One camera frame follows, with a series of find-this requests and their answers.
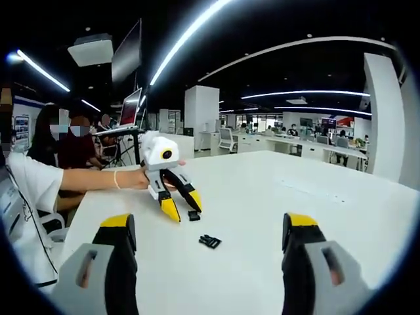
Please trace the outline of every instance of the small black part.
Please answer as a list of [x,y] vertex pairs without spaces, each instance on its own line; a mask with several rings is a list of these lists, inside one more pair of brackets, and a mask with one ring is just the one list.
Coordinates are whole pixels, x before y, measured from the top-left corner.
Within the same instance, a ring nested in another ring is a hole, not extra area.
[[189,211],[188,216],[190,217],[190,221],[198,221],[201,219],[197,211]]

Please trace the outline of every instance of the monitor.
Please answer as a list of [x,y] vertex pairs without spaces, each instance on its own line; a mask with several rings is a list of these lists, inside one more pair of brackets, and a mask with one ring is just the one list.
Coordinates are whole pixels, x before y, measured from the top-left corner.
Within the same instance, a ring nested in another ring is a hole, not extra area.
[[140,19],[125,37],[112,57],[112,84],[123,83],[142,64],[142,20]]
[[312,128],[312,119],[301,118],[301,127],[311,127]]
[[139,88],[124,99],[121,116],[119,117],[120,127],[134,125],[136,123],[137,109],[140,106],[141,94],[142,88]]
[[322,118],[321,119],[322,129],[335,129],[337,126],[337,120],[331,118]]

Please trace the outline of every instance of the white pillar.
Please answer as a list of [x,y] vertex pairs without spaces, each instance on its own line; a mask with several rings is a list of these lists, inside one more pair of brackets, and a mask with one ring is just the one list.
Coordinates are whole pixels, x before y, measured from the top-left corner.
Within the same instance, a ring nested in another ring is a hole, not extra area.
[[228,114],[227,115],[226,126],[227,127],[232,127],[233,129],[235,129],[237,127],[236,126],[236,115],[235,114]]
[[196,150],[200,148],[200,132],[214,133],[218,119],[219,89],[196,85],[185,91],[184,128],[194,128]]
[[159,110],[159,131],[161,133],[169,131],[169,110]]
[[364,68],[372,111],[367,171],[398,182],[406,133],[398,79],[391,59],[385,56],[365,53]]
[[420,99],[412,73],[401,86],[406,120],[406,145],[400,184],[420,190]]

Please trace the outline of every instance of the white table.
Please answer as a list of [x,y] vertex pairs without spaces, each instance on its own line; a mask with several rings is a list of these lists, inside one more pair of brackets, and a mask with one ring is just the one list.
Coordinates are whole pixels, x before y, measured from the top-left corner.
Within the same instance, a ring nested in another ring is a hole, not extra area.
[[[360,263],[366,283],[379,287],[417,220],[416,190],[320,161],[263,151],[192,159],[184,169],[201,194],[200,221],[188,221],[178,193],[180,224],[147,191],[88,192],[64,244],[67,258],[92,241],[103,220],[133,213],[141,314],[281,314],[288,211],[317,220],[325,237]],[[203,234],[223,242],[209,249],[198,243]]]

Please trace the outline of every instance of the white shirt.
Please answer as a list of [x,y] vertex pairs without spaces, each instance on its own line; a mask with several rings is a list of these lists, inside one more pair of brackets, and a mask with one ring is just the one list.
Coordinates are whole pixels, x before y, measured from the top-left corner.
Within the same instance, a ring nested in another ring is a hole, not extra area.
[[43,248],[44,244],[49,257],[51,257],[51,248],[54,243],[39,222],[37,209],[50,213],[55,212],[56,199],[64,170],[39,163],[16,152],[10,153],[7,165],[14,177],[12,181],[16,181],[15,184],[17,184],[20,193],[30,206],[30,209],[27,205],[24,206],[24,215],[21,216],[18,221],[19,226],[16,227],[20,231],[19,238],[13,242],[13,247],[33,283],[42,284],[55,280],[58,275],[51,266]]

